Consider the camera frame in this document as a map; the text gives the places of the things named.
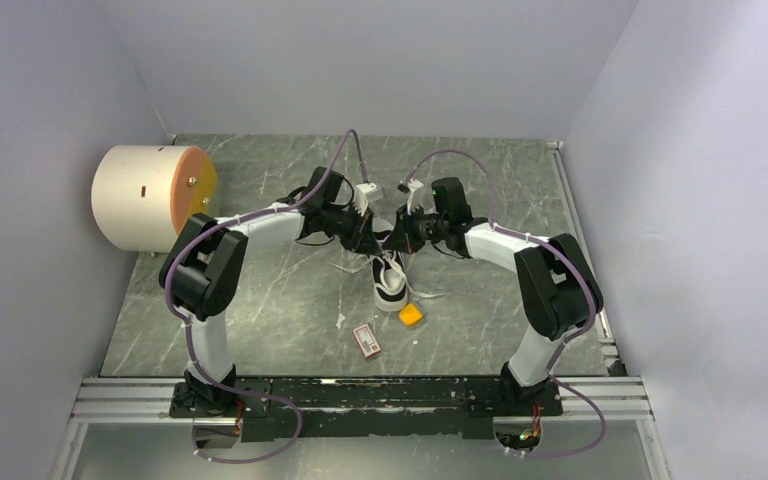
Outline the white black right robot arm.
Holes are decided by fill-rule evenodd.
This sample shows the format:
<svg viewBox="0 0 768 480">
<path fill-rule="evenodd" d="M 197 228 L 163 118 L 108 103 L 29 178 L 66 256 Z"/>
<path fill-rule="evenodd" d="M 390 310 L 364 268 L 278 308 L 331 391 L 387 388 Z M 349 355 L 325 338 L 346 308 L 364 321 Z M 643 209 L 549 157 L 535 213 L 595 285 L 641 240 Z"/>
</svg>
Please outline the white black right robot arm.
<svg viewBox="0 0 768 480">
<path fill-rule="evenodd" d="M 462 258 L 515 273 L 528 326 L 502 366 L 499 398 L 508 412 L 525 413 L 536 403 L 566 343 L 593 325 L 604 307 L 580 244 L 570 234 L 537 237 L 474 216 L 455 177 L 432 183 L 432 212 L 421 205 L 421 182 L 412 179 L 399 189 L 407 201 L 396 212 L 385 250 L 413 254 L 427 244 L 443 243 Z"/>
</svg>

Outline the aluminium frame rail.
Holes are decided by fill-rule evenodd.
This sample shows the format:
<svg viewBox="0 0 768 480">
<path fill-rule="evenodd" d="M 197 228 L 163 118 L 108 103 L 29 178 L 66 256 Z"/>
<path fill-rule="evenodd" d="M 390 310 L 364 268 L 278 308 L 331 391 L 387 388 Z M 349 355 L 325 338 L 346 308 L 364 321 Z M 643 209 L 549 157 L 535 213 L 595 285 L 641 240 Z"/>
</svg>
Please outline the aluminium frame rail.
<svg viewBox="0 0 768 480">
<path fill-rule="evenodd" d="M 195 399 L 176 378 L 88 378 L 52 475 L 70 478 L 93 424 L 177 424 L 201 444 L 367 435 L 453 435 L 522 445 L 551 421 L 636 426 L 649 475 L 669 477 L 654 415 L 637 377 L 566 377 L 523 394 L 496 376 L 258 377 L 237 381 L 224 406 Z"/>
</svg>

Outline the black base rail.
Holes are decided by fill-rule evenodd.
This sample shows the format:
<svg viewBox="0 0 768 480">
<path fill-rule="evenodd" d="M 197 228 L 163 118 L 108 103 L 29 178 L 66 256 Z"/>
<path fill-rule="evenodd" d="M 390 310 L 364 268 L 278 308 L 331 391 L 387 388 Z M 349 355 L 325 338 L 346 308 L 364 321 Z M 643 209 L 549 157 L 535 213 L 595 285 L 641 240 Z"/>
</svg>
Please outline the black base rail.
<svg viewBox="0 0 768 480">
<path fill-rule="evenodd" d="M 277 439 L 411 435 L 459 435 L 495 440 L 494 422 L 521 417 L 532 422 L 563 412 L 558 387 L 509 396 L 502 377 L 374 376 L 258 377 L 236 380 L 242 403 L 224 416 L 191 419 L 202 428 L 226 424 L 243 442 Z"/>
</svg>

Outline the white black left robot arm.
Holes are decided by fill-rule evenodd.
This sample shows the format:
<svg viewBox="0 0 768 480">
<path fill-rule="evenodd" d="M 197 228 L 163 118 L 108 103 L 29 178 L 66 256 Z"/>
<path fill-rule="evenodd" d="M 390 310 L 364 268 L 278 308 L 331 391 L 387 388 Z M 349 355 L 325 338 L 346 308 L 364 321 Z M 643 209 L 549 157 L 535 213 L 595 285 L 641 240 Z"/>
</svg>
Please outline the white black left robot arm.
<svg viewBox="0 0 768 480">
<path fill-rule="evenodd" d="M 337 196 L 347 182 L 318 167 L 308 185 L 262 210 L 223 218 L 196 213 L 187 219 L 159 273 L 167 304 L 182 320 L 190 357 L 171 416 L 224 416 L 242 403 L 225 311 L 247 255 L 315 233 L 339 239 L 348 251 L 376 254 L 370 204 L 381 198 L 381 188 L 369 182 L 354 185 L 349 201 L 339 204 Z"/>
</svg>

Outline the yellow block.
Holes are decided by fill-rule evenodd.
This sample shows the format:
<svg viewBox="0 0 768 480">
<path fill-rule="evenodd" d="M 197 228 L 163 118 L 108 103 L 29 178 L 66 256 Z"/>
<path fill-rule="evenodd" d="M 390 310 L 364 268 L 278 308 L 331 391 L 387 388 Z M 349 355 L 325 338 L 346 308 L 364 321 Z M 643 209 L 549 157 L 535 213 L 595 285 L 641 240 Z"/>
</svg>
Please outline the yellow block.
<svg viewBox="0 0 768 480">
<path fill-rule="evenodd" d="M 404 326 L 414 327 L 424 318 L 424 315 L 416 305 L 408 303 L 398 312 L 398 317 Z"/>
</svg>

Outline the red and white small box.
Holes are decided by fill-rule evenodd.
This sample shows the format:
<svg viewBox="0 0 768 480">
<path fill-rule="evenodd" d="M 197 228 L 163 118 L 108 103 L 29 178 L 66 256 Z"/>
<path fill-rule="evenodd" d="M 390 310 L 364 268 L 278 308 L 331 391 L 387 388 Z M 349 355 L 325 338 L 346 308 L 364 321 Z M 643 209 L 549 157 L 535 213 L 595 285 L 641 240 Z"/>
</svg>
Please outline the red and white small box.
<svg viewBox="0 0 768 480">
<path fill-rule="evenodd" d="M 365 359 L 373 358 L 381 352 L 381 346 L 369 324 L 354 328 L 352 334 Z"/>
</svg>

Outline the black and white sneaker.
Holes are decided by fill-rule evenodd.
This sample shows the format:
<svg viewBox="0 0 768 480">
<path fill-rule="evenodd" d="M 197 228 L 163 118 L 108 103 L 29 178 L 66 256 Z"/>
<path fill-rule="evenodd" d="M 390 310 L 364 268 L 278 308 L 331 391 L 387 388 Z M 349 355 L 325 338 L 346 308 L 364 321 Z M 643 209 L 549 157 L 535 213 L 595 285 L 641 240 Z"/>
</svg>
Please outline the black and white sneaker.
<svg viewBox="0 0 768 480">
<path fill-rule="evenodd" d="M 408 303 L 408 281 L 400 252 L 383 250 L 371 258 L 373 297 L 378 309 L 397 312 Z"/>
</svg>

